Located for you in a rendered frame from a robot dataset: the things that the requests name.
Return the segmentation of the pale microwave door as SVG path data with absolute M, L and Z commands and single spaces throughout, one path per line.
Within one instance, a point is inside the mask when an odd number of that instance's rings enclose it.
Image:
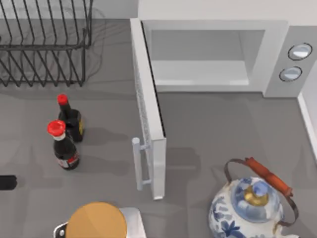
M 152 180 L 149 185 L 153 200 L 161 200 L 165 196 L 166 136 L 164 125 L 142 21 L 138 18 L 131 18 L 130 30 L 134 83 L 143 135 L 142 145 L 149 145 L 146 151 L 141 151 L 143 180 Z

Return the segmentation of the square dark sauce bottle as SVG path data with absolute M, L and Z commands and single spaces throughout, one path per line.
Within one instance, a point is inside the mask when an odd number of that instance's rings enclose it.
M 58 119 L 62 120 L 66 124 L 66 132 L 78 143 L 83 140 L 84 126 L 81 113 L 70 106 L 68 97 L 65 94 L 59 94 L 57 96 L 57 102 L 59 104 L 60 112 Z

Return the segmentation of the round dark sauce bottle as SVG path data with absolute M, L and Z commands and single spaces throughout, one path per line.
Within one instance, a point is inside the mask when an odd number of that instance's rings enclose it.
M 53 137 L 53 150 L 58 164 L 64 170 L 75 169 L 80 162 L 79 153 L 73 140 L 66 135 L 65 122 L 52 120 L 47 126 L 47 132 Z

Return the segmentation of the steel pot with wooden lid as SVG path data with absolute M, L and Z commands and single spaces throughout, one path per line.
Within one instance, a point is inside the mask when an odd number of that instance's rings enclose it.
M 91 202 L 58 225 L 53 238 L 147 238 L 139 209 Z

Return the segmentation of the blue and white teapot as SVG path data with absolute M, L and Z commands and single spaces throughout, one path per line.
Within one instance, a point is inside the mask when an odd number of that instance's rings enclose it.
M 225 164 L 227 183 L 215 195 L 208 215 L 213 238 L 300 238 L 282 233 L 293 223 L 284 220 L 280 195 L 292 208 L 294 217 L 299 217 L 292 200 L 293 189 L 253 157 L 233 158 L 229 163 L 242 164 L 257 176 L 233 180 L 229 164 Z

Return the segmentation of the pale microwave oven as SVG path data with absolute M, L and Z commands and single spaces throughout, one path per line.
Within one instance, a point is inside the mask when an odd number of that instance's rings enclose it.
M 296 98 L 317 62 L 317 26 L 278 20 L 140 19 L 159 92 L 259 92 Z M 309 57 L 293 61 L 288 51 L 308 43 Z M 295 81 L 279 78 L 300 67 Z

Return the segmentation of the small microwave knob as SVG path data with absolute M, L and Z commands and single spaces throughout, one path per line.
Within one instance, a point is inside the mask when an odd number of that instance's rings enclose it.
M 301 75 L 302 69 L 300 67 L 294 66 L 283 69 L 279 74 L 279 78 L 284 82 L 292 82 L 297 80 Z

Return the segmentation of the large microwave knob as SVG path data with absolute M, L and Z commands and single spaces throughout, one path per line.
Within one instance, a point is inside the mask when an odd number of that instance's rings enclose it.
M 294 45 L 288 51 L 288 57 L 293 61 L 306 59 L 312 53 L 313 48 L 308 43 Z

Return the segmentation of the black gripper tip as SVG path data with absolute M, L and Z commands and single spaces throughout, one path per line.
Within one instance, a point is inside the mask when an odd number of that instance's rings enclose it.
M 14 190 L 17 186 L 15 175 L 0 175 L 0 191 Z

